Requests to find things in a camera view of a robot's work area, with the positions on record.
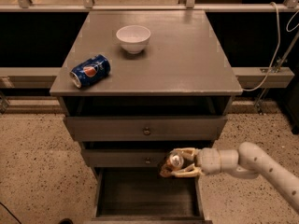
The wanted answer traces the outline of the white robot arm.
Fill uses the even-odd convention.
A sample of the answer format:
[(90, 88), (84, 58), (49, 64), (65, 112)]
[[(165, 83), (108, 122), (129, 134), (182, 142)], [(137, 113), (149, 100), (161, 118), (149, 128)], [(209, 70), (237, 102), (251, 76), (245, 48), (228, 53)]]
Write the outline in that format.
[(257, 145), (244, 142), (238, 149), (175, 148), (166, 162), (174, 177), (226, 173), (236, 178), (265, 178), (299, 213), (299, 178), (274, 161)]

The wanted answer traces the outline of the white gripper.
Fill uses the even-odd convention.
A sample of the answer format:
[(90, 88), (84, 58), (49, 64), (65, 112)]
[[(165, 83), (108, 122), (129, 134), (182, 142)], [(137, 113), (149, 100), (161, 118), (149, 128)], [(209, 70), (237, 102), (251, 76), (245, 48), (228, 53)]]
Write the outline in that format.
[(200, 175), (232, 174), (237, 166), (239, 155), (236, 150), (219, 150), (216, 148), (198, 149), (195, 147), (175, 148), (170, 153), (171, 160), (186, 159), (193, 161), (195, 166), (173, 171), (177, 178), (197, 177)]

